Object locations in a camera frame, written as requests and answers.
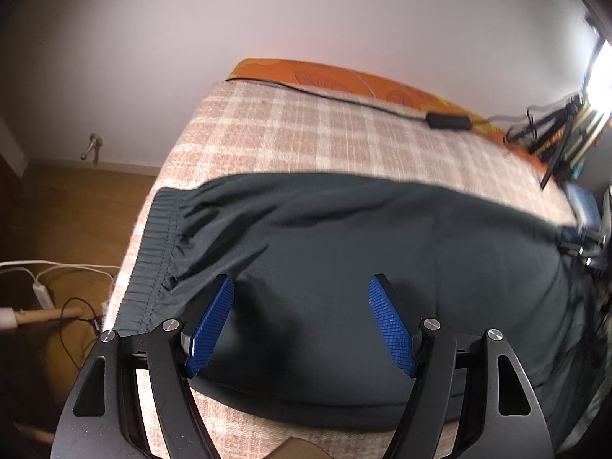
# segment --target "power adapter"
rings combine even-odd
[[[35,282],[32,285],[32,290],[34,290],[34,295],[38,299],[41,307],[43,309],[55,309],[55,305],[53,305],[53,300],[51,300],[51,296],[47,291],[47,287],[42,285],[41,283]]]
[[[425,120],[431,129],[451,131],[469,131],[472,129],[472,121],[468,116],[427,112]]]

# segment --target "screw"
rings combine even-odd
[[[102,340],[104,343],[114,340],[114,330],[106,330],[105,332],[102,332],[100,335],[100,340]]]
[[[496,329],[490,329],[489,331],[487,331],[487,336],[491,340],[495,340],[495,342],[498,342],[499,340],[504,338],[504,335],[502,334],[502,332]]]
[[[430,317],[423,321],[423,326],[425,326],[428,330],[439,330],[440,322],[433,317]]]
[[[166,319],[161,327],[164,331],[174,331],[179,327],[179,322],[176,319]]]

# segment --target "dark fabric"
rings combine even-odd
[[[467,334],[500,329],[558,443],[592,395],[601,354],[593,283],[557,240],[534,216],[416,183],[247,174],[163,189],[116,329],[151,330],[229,274],[235,304],[196,389],[283,421],[391,429],[412,380],[369,310],[368,280],[384,273],[416,316]]]

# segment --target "lamp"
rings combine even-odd
[[[612,111],[612,46],[608,41],[604,42],[593,63],[586,97],[595,110],[604,114]]]

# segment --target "charger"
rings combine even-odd
[[[32,290],[34,291],[34,295],[36,295],[36,298],[43,309],[55,309],[53,300],[51,300],[51,296],[49,295],[49,291],[45,285],[34,282],[32,284]]]
[[[0,331],[17,328],[15,311],[10,307],[0,307]]]
[[[468,116],[427,112],[425,120],[431,129],[451,131],[469,131],[472,129],[472,121]]]

